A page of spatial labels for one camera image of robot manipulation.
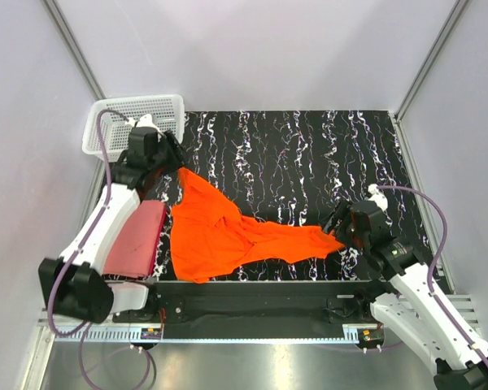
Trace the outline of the orange t shirt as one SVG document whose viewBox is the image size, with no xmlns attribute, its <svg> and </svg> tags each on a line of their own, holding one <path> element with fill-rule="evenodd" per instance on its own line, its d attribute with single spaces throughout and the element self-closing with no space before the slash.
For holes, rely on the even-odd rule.
<svg viewBox="0 0 488 390">
<path fill-rule="evenodd" d="M 248 263 L 326 258 L 345 245 L 317 226 L 294 227 L 245 216 L 201 176 L 178 171 L 181 201 L 171 208 L 170 250 L 179 280 L 206 283 Z"/>
</svg>

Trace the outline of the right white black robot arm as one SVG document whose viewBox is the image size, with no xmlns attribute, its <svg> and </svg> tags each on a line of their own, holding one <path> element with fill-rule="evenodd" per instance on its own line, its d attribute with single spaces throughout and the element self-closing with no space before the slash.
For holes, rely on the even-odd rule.
<svg viewBox="0 0 488 390">
<path fill-rule="evenodd" d="M 335 313 L 387 326 L 429 368 L 438 389 L 488 389 L 488 342 L 429 277 L 429 267 L 405 236 L 393 236 L 374 201 L 340 201 L 322 226 L 359 250 L 381 275 Z"/>
</svg>

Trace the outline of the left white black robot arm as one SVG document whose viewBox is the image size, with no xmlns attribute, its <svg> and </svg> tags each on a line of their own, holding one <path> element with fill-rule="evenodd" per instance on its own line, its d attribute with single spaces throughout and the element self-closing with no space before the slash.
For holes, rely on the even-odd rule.
<svg viewBox="0 0 488 390">
<path fill-rule="evenodd" d="M 184 165 L 170 131 L 137 123 L 127 149 L 107 170 L 107 184 L 74 241 L 38 267 L 47 313 L 90 323 L 131 310 L 143 322 L 159 313 L 140 278 L 149 275 L 163 228 L 166 206 L 146 199 L 155 179 Z"/>
</svg>

